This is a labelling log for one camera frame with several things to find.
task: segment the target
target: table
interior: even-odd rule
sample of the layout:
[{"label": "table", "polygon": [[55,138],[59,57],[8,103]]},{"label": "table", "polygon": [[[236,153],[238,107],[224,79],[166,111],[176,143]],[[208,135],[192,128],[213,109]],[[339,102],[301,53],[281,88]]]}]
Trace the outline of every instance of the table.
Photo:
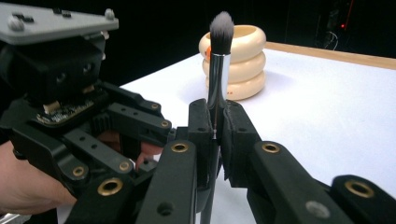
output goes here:
[{"label": "table", "polygon": [[[264,89],[238,101],[262,140],[285,146],[325,184],[359,175],[396,197],[396,60],[276,43],[263,52]],[[175,128],[187,126],[189,103],[207,99],[202,59],[121,87],[161,104]],[[223,172],[213,206],[212,223],[255,223],[246,190],[232,189]]]}]

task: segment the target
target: beige ring-stacked cup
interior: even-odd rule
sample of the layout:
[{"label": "beige ring-stacked cup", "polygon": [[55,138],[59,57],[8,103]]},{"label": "beige ring-stacked cup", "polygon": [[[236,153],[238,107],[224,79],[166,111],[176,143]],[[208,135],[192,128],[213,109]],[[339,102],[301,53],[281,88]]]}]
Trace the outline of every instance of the beige ring-stacked cup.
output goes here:
[{"label": "beige ring-stacked cup", "polygon": [[[262,51],[266,36],[262,29],[252,25],[235,25],[231,45],[231,63],[228,76],[227,99],[242,100],[257,94],[265,84],[266,62]],[[210,33],[199,42],[199,51],[204,57],[202,67],[209,86]]]}]

